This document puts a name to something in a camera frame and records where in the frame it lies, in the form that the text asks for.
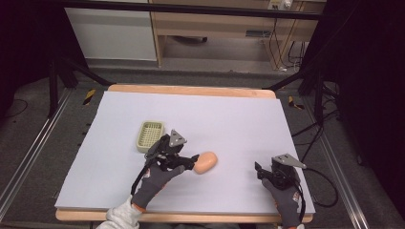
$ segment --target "green basket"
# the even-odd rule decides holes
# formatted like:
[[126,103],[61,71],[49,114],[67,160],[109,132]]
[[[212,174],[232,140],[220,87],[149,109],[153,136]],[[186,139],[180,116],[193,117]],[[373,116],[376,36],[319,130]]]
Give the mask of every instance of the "green basket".
[[141,153],[147,153],[155,142],[164,133],[164,125],[159,121],[144,121],[140,127],[137,139],[137,149]]

